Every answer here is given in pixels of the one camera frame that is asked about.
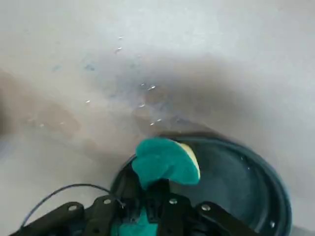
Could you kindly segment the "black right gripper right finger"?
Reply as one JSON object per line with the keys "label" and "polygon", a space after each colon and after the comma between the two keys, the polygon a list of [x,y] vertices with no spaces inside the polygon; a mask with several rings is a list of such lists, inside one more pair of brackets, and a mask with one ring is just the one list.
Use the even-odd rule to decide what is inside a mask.
{"label": "black right gripper right finger", "polygon": [[192,206],[189,198],[172,193],[165,179],[147,189],[147,217],[149,223],[157,223],[157,236],[259,235],[217,204]]}

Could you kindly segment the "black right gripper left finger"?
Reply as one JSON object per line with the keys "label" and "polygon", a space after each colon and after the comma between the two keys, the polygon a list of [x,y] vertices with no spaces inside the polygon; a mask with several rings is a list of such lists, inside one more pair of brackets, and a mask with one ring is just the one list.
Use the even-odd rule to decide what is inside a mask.
{"label": "black right gripper left finger", "polygon": [[30,224],[23,222],[14,235],[109,236],[122,223],[135,223],[140,217],[143,191],[132,169],[121,170],[111,190],[91,187],[106,195],[96,198],[88,208],[79,202],[65,203]]}

